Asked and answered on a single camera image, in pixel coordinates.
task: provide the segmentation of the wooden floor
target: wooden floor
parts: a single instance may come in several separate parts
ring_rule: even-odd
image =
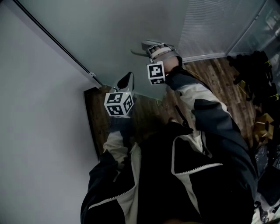
[[[226,104],[246,143],[249,147],[252,147],[252,129],[256,111],[253,104],[246,101],[246,95],[243,90],[237,85],[233,85],[233,80],[238,75],[235,68],[230,67],[225,58],[190,62],[185,66],[190,73],[204,81],[218,99]],[[103,86],[100,90],[85,92],[87,113],[98,155],[103,152],[103,144],[108,137],[109,116],[103,104],[105,94],[109,90],[110,87]],[[169,87],[166,89],[163,101],[137,94],[135,98],[136,102],[132,118],[136,131],[135,141],[138,143],[147,139],[152,133],[157,132],[168,122],[170,117],[174,117],[182,123],[175,105],[179,106],[190,126],[194,128],[191,116],[184,109],[179,93],[174,92]]]

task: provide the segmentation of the hand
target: hand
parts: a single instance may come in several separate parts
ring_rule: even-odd
[[[164,47],[163,45],[156,46],[153,49],[151,49],[151,53],[154,53],[155,51],[157,51],[157,50],[159,50],[160,48],[163,48],[163,47]],[[159,55],[157,55],[155,58],[158,58],[159,56],[164,55],[164,54],[166,54],[170,51],[164,51],[163,53],[160,53]],[[179,61],[178,61],[178,58],[176,56],[173,56],[173,57],[170,57],[170,58],[164,60],[163,61],[163,67],[164,67],[165,74],[168,74],[169,72],[171,72],[171,70],[178,65],[179,65]]]

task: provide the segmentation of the wall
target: wall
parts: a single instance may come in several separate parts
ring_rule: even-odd
[[[27,10],[106,85],[132,71],[137,93],[163,98],[151,86],[141,41],[178,45],[187,0],[20,0]]]
[[[178,52],[189,61],[225,57],[265,0],[189,0]]]
[[[94,84],[13,7],[0,4],[0,223],[77,224],[98,162],[83,98]]]

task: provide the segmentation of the cable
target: cable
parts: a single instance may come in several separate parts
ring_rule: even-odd
[[[196,75],[197,77],[199,77],[203,82],[205,82],[205,80],[202,78],[202,77],[200,77],[198,74],[196,74],[195,72],[193,72],[193,71],[191,71],[191,70],[188,70],[188,69],[186,69],[188,72],[191,72],[191,73],[193,73],[194,75]]]
[[[247,95],[247,93],[239,85],[237,85],[237,86]]]

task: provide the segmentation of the white stripe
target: white stripe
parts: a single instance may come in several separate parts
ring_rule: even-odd
[[[215,163],[215,164],[207,164],[201,167],[198,167],[196,169],[186,171],[183,173],[175,173],[175,141],[181,138],[183,140],[187,140],[190,143],[190,146],[194,151],[202,152],[202,141],[201,136],[200,138],[193,138],[193,135],[187,135],[187,136],[178,136],[174,139],[173,145],[172,145],[172,161],[171,161],[171,173],[175,175],[185,186],[185,189],[188,193],[189,199],[191,200],[193,206],[197,210],[197,212],[200,214],[200,210],[198,208],[198,202],[195,193],[193,192],[193,186],[190,180],[190,174],[211,168],[216,166],[221,166],[223,164]]]
[[[120,131],[115,131],[109,134],[107,141],[103,145],[104,150],[114,157],[118,162],[118,168],[122,169],[124,164],[122,163],[127,157],[128,148],[123,146],[123,137]]]
[[[209,89],[200,83],[190,84],[178,89],[181,93],[181,99],[187,104],[188,110],[194,109],[195,100],[204,99],[210,102],[219,102],[222,105],[223,111],[229,114],[227,106],[221,102]]]
[[[137,148],[133,151],[131,155],[131,165],[133,167],[133,177],[135,182],[135,189],[127,195],[117,198],[119,205],[121,206],[123,213],[125,215],[126,224],[134,224],[137,222],[137,212],[138,212],[138,180],[140,175],[141,167],[141,152],[137,145]]]
[[[159,55],[160,53],[163,53],[164,51],[171,51],[171,49],[169,47],[160,48],[159,50],[152,53],[152,57],[154,58],[155,56]]]
[[[125,201],[125,198],[130,198],[130,196],[134,194],[135,188],[138,186],[138,180],[139,180],[139,174],[140,174],[140,160],[141,160],[140,148],[139,148],[138,144],[135,144],[131,150],[131,167],[132,167],[132,173],[133,173],[133,178],[134,178],[133,188],[127,192],[124,192],[123,194],[120,194],[113,198],[108,198],[99,203],[93,204],[93,205],[89,206],[88,209],[102,205],[109,201],[118,200],[118,202],[119,202],[119,201],[122,201],[122,198],[124,198],[124,201]]]

